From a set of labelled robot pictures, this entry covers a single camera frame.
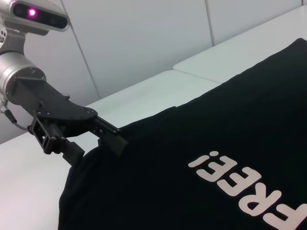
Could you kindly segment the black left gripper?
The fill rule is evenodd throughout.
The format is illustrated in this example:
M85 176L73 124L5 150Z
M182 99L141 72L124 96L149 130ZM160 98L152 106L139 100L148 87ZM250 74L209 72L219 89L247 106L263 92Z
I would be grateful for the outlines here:
M70 166L78 166L85 151L66 138L90 131L99 137L99 146L108 147L117 156L128 146L117 127L98 117L93 109L71 102L46 81L16 79L8 99L33 117L30 132L44 153L62 152Z

